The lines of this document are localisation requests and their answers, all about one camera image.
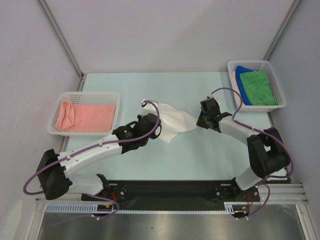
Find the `white towel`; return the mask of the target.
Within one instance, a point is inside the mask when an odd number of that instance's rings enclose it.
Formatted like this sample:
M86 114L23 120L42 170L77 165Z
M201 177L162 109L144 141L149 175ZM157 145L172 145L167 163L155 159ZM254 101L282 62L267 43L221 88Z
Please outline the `white towel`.
M189 113L165 103L154 102L154 104L159 111L162 126L159 138L163 142L170 143L176 135L192 131L197 127L197 119Z

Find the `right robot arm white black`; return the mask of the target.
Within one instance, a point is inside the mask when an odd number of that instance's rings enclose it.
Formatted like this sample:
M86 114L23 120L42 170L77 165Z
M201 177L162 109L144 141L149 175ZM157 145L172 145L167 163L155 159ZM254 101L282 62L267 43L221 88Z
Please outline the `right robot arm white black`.
M235 177L230 195L236 201L248 196L248 189L280 171L291 163L278 130L263 131L239 124L229 112L221 112L214 98L200 102L201 112L196 125L233 137L247 146L249 167Z

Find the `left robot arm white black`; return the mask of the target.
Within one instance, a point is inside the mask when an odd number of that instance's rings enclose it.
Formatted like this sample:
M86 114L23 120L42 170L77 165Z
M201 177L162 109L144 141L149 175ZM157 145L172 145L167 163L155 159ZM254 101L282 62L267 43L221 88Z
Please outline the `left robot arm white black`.
M137 150L145 146L149 139L156 139L161 130L160 118L148 113L84 148L61 153L47 150L37 168L45 198L56 200L67 193L77 193L82 195L83 201L93 201L95 197L99 200L115 199L103 174L87 176L79 174L79 171L98 161Z

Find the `pink terry towel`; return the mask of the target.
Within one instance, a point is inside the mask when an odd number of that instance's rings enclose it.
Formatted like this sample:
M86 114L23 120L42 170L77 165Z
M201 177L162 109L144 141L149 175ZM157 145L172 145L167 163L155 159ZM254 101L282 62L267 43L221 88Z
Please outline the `pink terry towel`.
M115 105L83 105L62 101L55 127L69 133L106 133L112 128Z

